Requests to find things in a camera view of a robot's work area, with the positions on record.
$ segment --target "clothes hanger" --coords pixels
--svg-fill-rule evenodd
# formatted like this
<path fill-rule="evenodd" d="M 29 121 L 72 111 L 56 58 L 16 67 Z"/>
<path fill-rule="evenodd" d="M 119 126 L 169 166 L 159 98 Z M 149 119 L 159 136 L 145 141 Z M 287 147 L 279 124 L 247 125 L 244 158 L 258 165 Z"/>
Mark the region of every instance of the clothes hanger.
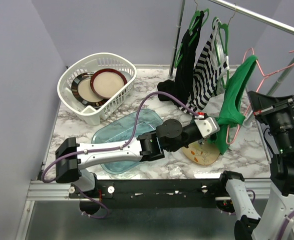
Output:
<path fill-rule="evenodd" d="M 192 19 L 191 19 L 190 24 L 189 24 L 189 28 L 188 28 L 188 29 L 189 29 L 189 33 L 190 33 L 190 35 L 192 35 L 193 30 L 195 29 L 195 27 L 196 27 L 196 26 L 198 25 L 198 23 L 199 23 L 199 20 L 197 20 L 196 22 L 194 22 L 194 21 L 195 21 L 196 18 L 199 17 L 200 14 L 201 14 L 200 11 L 198 10 L 198 3 L 196 2 L 196 0 L 194 0 L 194 2 L 196 3 L 196 11 L 195 11 L 194 15 L 192 16 Z M 209 9 L 206 8 L 205 10 L 203 10 L 203 12 L 204 12 L 204 13 L 207 13 L 207 17 L 206 17 L 205 20 L 202 21 L 201 26 L 203 26 L 203 25 L 206 23 L 206 21 L 208 20 L 208 18 L 209 18 Z M 190 45 L 192 44 L 192 42 L 193 42 L 194 39 L 196 38 L 197 34 L 198 34 L 198 33 L 196 32 L 196 34 L 195 34 L 195 35 L 192 37 L 192 39 L 190 40 L 188 46 L 190 46 Z M 178 65 L 179 65 L 179 63 L 180 63 L 180 61 L 181 61 L 181 59 L 182 59 L 182 55 L 180 55 L 181 48 L 182 48 L 182 43 L 180 44 L 180 47 L 179 47 L 178 52 L 177 52 L 177 54 L 176 54 L 175 65 L 174 65 L 175 68 L 178 67 Z"/>
<path fill-rule="evenodd" d="M 221 47 L 222 47 L 222 50 L 223 50 L 223 53 L 227 56 L 228 55 L 228 39 L 229 39 L 229 24 L 230 24 L 230 21 L 231 19 L 235 16 L 237 12 L 237 8 L 235 8 L 235 11 L 233 12 L 233 15 L 232 17 L 229 19 L 228 21 L 228 24 L 221 24 L 221 22 L 218 23 L 218 27 L 219 27 L 219 37 L 220 37 L 220 41 L 221 41 Z M 213 23 L 214 21 L 217 19 L 217 17 L 215 17 L 212 21 L 212 27 L 213 27 Z M 222 40 L 222 36 L 221 36 L 221 29 L 224 30 L 225 32 L 225 44 L 223 44 L 223 40 Z M 217 51 L 217 43 L 214 42 L 214 45 L 215 45 L 215 49 L 216 49 L 216 56 L 217 56 L 217 61 L 218 61 L 218 65 L 220 65 L 220 61 L 219 61 L 219 56 L 218 56 L 218 51 Z M 226 85 L 227 85 L 227 82 L 229 81 L 229 70 L 227 71 L 227 79 L 226 79 L 226 84 L 224 83 L 224 80 L 222 79 L 222 87 L 224 89 L 226 89 Z"/>
<path fill-rule="evenodd" d="M 248 51 L 250 51 L 250 50 L 252 51 L 252 54 L 254 55 L 255 52 L 254 52 L 253 48 L 252 48 L 252 47 L 249 48 L 249 49 L 245 52 L 245 55 L 243 56 L 242 62 L 245 61 L 246 55 L 247 55 Z M 273 71 L 273 72 L 271 72 L 271 73 L 265 74 L 265 73 L 262 71 L 262 68 L 261 68 L 261 66 L 260 66 L 258 60 L 256 60 L 256 63 L 257 63 L 257 66 L 258 66 L 258 68 L 259 68 L 259 71 L 261 72 L 261 75 L 264 77 L 264 78 L 261 80 L 261 82 L 260 82 L 258 88 L 256 89 L 256 92 L 259 91 L 259 89 L 261 88 L 263 82 L 264 82 L 267 78 L 269 78 L 270 76 L 272 76 L 272 75 L 274 75 L 274 74 L 276 74 L 276 73 L 278 73 L 278 72 L 281 72 L 281 71 L 283 71 L 283 70 L 285 70 L 285 69 L 288 69 L 288 68 L 291 68 L 292 66 L 294 66 L 294 63 L 292 63 L 292 64 L 290 64 L 290 65 L 288 65 L 288 66 L 286 66 L 286 67 L 284 67 L 284 68 L 282 68 L 282 69 L 279 69 L 279 70 L 277 70 L 277 71 Z M 247 107 L 247 110 L 246 110 L 246 112 L 245 112 L 245 114 L 244 114 L 245 116 L 247 115 L 249 109 L 250 109 L 250 104 L 249 104 L 249 106 Z M 236 133 L 235 133 L 235 137 L 233 138 L 233 140 L 232 140 L 231 142 L 228 142 L 228 136 L 229 136 L 229 125 L 228 125 L 228 128 L 227 128 L 227 136 L 226 136 L 226 144 L 230 145 L 230 144 L 233 144 L 233 143 L 235 142 L 236 137 L 238 136 L 239 130 L 240 130 L 240 125 L 238 124 L 238 125 L 237 125 L 237 131 L 236 131 Z"/>

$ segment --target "black cloth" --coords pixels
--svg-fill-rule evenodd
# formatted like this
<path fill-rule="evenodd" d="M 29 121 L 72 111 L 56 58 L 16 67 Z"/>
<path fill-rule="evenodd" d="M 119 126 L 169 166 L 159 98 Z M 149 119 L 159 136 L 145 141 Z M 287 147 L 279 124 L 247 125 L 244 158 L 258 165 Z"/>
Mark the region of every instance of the black cloth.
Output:
<path fill-rule="evenodd" d="M 166 92 L 175 96 L 184 104 L 187 103 L 188 97 L 190 95 L 190 91 L 192 90 L 193 68 L 194 68 L 194 62 L 196 57 L 196 49 L 198 47 L 198 43 L 200 39 L 200 31 L 201 31 L 203 17 L 204 17 L 204 12 L 201 11 L 200 16 L 197 16 L 195 19 L 195 23 L 198 20 L 199 22 L 197 23 L 197 26 L 193 29 L 192 34 L 190 35 L 189 30 L 187 30 L 182 38 L 182 41 L 181 41 L 182 48 L 179 54 L 179 57 L 182 55 L 182 59 L 177 66 L 175 81 L 166 80 L 164 82 L 160 82 L 157 86 L 159 91 Z M 189 46 L 191 39 L 195 36 L 196 33 L 197 33 L 197 36 L 195 37 L 195 39 L 192 41 L 192 43 Z M 163 102 L 173 101 L 164 95 L 158 95 L 158 97 L 159 97 L 159 100 Z"/>

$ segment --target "clothing rack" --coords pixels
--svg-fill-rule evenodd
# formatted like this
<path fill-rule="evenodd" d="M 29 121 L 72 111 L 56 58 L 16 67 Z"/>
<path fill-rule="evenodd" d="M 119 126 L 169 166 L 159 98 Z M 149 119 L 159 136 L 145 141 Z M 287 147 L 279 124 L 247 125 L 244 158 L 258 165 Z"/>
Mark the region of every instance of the clothing rack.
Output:
<path fill-rule="evenodd" d="M 294 35 L 294 27 L 289 26 L 287 24 L 284 24 L 282 22 L 273 20 L 269 17 L 263 16 L 261 14 L 258 14 L 254 11 L 245 9 L 243 7 L 240 7 L 238 5 L 235 5 L 233 3 L 224 1 L 224 0 L 208 0 L 210 2 L 213 2 L 215 4 L 221 5 L 227 9 L 233 10 L 239 14 L 243 14 L 245 16 L 248 16 L 250 18 L 253 18 L 255 20 L 258 20 L 262 23 L 265 23 L 267 25 L 270 25 L 274 28 L 277 28 L 279 30 L 282 30 L 286 33 L 289 33 L 291 35 Z M 177 38 L 176 38 L 176 42 L 175 45 L 173 47 L 173 52 L 172 52 L 172 59 L 171 59 L 171 64 L 170 64 L 170 69 L 169 69 L 169 79 L 173 78 L 173 69 L 174 69 L 174 62 L 175 62 L 175 57 L 176 57 L 176 52 L 177 52 L 177 46 L 178 46 L 178 41 L 179 41 L 179 34 L 180 34 L 180 28 L 181 28 L 181 22 L 182 22 L 182 16 L 183 16 L 183 11 L 184 11 L 184 6 L 185 6 L 185 0 L 181 0 L 181 6 L 180 6 L 180 14 L 179 14 L 179 19 L 178 19 L 178 25 L 177 25 Z M 292 63 L 294 63 L 294 57 L 293 59 L 290 61 L 290 63 L 288 64 L 291 65 Z M 288 76 L 288 74 L 291 72 L 291 70 L 294 68 L 294 66 L 287 68 L 286 70 L 284 70 L 282 72 L 282 74 L 279 76 L 279 78 L 277 79 L 277 81 L 273 84 L 273 86 L 269 89 L 267 95 L 272 95 L 277 88 L 280 86 L 280 84 L 284 81 L 284 79 Z M 248 126 L 250 125 L 251 121 L 253 119 L 253 113 L 251 112 L 250 115 L 246 118 L 246 120 L 244 121 L 244 125 Z"/>

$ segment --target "blue plastic tray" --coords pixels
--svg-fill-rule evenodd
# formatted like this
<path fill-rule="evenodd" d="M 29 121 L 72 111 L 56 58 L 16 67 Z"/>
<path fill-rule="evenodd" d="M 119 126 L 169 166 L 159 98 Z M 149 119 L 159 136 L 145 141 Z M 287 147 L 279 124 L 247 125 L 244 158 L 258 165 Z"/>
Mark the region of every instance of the blue plastic tray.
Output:
<path fill-rule="evenodd" d="M 98 130 L 92 137 L 93 144 L 113 143 L 128 140 L 132 134 L 133 123 L 137 112 L 133 112 L 123 118 Z M 142 109 L 139 113 L 135 137 L 156 129 L 163 123 L 157 113 L 150 109 Z M 138 165 L 134 161 L 121 161 L 101 164 L 102 168 L 110 174 L 121 174 Z"/>

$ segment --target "green shirt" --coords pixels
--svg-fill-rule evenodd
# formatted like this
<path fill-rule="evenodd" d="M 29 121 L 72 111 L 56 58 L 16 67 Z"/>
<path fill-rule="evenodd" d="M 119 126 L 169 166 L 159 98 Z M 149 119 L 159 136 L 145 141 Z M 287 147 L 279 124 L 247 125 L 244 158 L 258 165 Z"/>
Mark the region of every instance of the green shirt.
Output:
<path fill-rule="evenodd" d="M 239 109 L 247 82 L 256 67 L 256 60 L 255 55 L 248 57 L 227 82 L 221 111 L 216 119 L 220 126 L 220 131 L 211 136 L 209 140 L 216 144 L 221 154 L 224 154 L 228 148 L 226 144 L 228 125 L 232 128 L 237 124 L 241 125 L 245 120 L 245 116 L 240 113 Z"/>

